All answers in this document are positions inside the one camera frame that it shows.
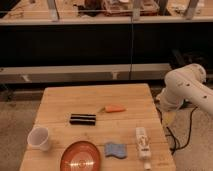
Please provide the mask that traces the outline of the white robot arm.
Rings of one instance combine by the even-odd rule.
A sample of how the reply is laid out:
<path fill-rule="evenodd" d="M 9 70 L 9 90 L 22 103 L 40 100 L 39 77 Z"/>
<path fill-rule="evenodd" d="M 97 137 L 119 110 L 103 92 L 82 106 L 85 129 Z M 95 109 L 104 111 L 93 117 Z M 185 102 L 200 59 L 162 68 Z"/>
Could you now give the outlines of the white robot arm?
<path fill-rule="evenodd" d="M 206 70 L 200 64 L 189 64 L 169 71 L 165 87 L 158 94 L 164 111 L 178 110 L 185 100 L 190 101 L 213 117 L 213 90 L 204 85 Z"/>

